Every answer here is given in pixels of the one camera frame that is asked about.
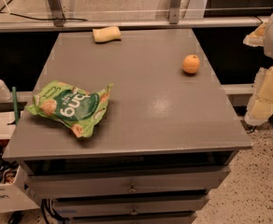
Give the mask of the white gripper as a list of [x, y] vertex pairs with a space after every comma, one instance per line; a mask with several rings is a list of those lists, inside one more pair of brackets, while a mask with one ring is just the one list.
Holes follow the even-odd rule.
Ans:
[[[273, 14], [267, 23], [260, 24], [253, 32], [246, 35], [243, 44], [251, 47], [264, 46], [266, 56], [273, 59]], [[259, 126], [273, 115], [273, 66], [261, 67], [253, 84], [253, 94], [248, 102], [245, 122]]]

